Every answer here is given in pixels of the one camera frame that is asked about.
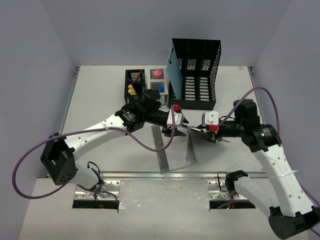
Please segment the blue cap black highlighter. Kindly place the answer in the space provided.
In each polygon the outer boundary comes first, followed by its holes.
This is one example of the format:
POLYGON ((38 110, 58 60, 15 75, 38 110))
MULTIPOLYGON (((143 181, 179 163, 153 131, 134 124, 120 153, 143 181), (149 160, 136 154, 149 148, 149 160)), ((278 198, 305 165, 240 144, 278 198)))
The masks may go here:
POLYGON ((160 85, 158 88, 157 88, 157 91, 159 93, 163 93, 165 91, 165 87, 163 85, 160 85))

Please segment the spiral notebook grey white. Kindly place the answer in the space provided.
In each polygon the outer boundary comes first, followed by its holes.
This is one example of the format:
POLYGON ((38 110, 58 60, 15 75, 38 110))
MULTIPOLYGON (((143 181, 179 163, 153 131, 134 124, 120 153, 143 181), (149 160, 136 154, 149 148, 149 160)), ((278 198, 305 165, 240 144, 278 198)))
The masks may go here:
POLYGON ((192 139, 187 129, 180 129, 184 135, 175 136, 170 146, 156 152, 160 172, 177 171, 197 164, 192 139))

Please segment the yellow highlighter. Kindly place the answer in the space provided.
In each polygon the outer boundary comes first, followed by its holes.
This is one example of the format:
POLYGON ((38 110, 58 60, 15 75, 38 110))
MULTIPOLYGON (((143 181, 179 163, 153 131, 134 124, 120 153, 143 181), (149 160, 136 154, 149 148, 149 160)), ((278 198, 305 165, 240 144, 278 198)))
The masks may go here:
POLYGON ((134 90, 132 90, 132 89, 128 89, 128 91, 127 91, 131 96, 136 96, 137 95, 137 93, 134 91, 134 90))

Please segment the pink glue bottle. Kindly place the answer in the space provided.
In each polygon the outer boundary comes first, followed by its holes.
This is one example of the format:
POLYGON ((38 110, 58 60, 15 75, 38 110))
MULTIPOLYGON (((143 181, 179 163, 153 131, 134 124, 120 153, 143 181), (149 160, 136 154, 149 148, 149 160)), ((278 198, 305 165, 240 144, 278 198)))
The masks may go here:
POLYGON ((153 71, 153 78, 154 79, 163 79, 163 72, 161 69, 156 69, 153 71))

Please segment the blue clipboard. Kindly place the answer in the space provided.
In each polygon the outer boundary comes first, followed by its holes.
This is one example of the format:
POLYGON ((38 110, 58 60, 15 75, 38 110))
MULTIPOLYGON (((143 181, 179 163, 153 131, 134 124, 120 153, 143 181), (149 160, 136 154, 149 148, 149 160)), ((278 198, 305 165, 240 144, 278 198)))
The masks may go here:
POLYGON ((178 100, 181 100, 183 97, 183 76, 180 70, 173 39, 170 40, 166 71, 175 97, 178 100))

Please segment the orange highlighter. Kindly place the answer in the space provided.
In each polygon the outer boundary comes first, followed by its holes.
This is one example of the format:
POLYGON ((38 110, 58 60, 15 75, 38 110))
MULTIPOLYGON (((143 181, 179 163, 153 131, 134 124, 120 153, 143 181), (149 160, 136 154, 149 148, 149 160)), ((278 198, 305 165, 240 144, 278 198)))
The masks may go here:
POLYGON ((129 85, 128 85, 128 88, 129 88, 130 90, 132 90, 132 91, 135 91, 135 89, 134 89, 134 87, 133 87, 132 84, 129 84, 129 85))

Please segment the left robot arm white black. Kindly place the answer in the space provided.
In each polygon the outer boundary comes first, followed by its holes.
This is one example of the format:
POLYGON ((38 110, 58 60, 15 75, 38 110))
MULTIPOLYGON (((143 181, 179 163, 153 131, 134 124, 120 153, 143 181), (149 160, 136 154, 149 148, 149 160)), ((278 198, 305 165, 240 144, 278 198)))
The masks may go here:
POLYGON ((54 184, 73 183, 86 188, 97 197, 103 193, 100 175, 76 163, 83 155, 113 139, 131 136, 145 123, 162 127, 167 137, 183 135, 178 128, 188 124, 181 108, 174 104, 168 111, 161 110, 160 93, 147 89, 134 101, 101 122, 74 134, 51 135, 45 144, 40 160, 54 184))

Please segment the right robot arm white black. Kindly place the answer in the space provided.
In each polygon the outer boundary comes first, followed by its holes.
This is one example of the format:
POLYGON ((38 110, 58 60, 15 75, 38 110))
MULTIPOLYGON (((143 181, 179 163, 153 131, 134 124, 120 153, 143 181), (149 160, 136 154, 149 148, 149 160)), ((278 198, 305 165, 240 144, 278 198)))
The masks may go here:
POLYGON ((244 196, 267 217, 281 240, 312 229, 320 222, 320 208, 298 182, 277 130, 260 122, 252 99, 236 100, 233 107, 233 120, 220 121, 215 136, 240 138, 263 167, 275 194, 267 193, 243 170, 227 173, 220 190, 230 197, 244 196))

